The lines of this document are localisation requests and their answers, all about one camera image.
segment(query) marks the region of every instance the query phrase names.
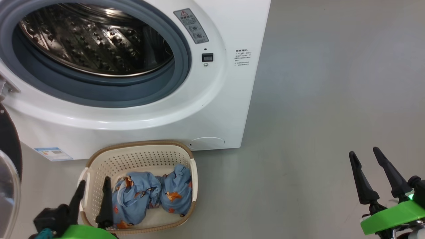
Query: blue fabric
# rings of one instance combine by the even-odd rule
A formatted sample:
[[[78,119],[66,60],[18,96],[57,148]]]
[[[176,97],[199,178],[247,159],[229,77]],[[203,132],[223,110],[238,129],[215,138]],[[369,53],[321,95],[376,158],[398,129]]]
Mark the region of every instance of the blue fabric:
[[[190,170],[177,164],[168,175],[157,176],[162,191],[159,196],[162,207],[169,213],[186,215],[192,204],[192,177]]]
[[[149,172],[132,172],[115,185],[112,193],[113,222],[126,229],[142,222],[146,209],[159,206],[161,183]]]

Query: laundry basket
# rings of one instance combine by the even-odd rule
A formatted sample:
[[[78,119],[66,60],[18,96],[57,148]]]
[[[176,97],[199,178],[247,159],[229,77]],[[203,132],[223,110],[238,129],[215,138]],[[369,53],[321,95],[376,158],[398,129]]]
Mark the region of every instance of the laundry basket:
[[[112,185],[128,172],[151,172],[163,176],[174,170],[176,164],[183,164],[192,174],[192,205],[189,212],[179,214],[166,212],[162,207],[148,209],[143,221],[132,228],[113,230],[117,235],[146,233],[182,225],[192,214],[198,195],[198,172],[192,152],[175,141],[133,142],[106,147],[97,151],[88,161],[79,181],[86,180],[86,189],[80,204],[84,224],[96,227],[103,198],[103,183],[106,176]]]

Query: stainless steel drum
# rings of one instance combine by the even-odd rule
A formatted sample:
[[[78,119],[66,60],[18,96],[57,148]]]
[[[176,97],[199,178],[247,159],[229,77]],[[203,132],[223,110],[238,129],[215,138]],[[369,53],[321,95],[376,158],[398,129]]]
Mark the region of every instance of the stainless steel drum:
[[[98,76],[143,75],[173,58],[155,29],[112,8],[51,5],[25,16],[20,28],[32,45],[51,59]]]

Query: concrete floor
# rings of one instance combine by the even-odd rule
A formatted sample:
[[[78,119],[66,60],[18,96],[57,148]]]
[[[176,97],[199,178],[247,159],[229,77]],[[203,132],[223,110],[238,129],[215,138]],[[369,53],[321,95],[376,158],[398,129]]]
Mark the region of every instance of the concrete floor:
[[[425,176],[424,10],[422,0],[272,1],[242,147],[196,152],[192,218],[134,238],[368,238],[348,152],[383,205],[394,202],[373,146],[405,178]],[[69,203],[85,165],[23,154],[13,239],[35,231],[44,207]]]

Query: warning label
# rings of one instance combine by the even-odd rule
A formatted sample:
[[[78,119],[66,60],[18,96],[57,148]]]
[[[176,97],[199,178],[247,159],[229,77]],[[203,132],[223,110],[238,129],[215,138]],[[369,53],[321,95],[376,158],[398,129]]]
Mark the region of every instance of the warning label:
[[[251,51],[247,49],[236,50],[235,66],[249,65],[251,59]]]
[[[175,11],[174,14],[185,26],[195,44],[209,42],[207,34],[190,9]]]
[[[35,148],[35,150],[50,161],[72,160],[69,155],[59,148]]]

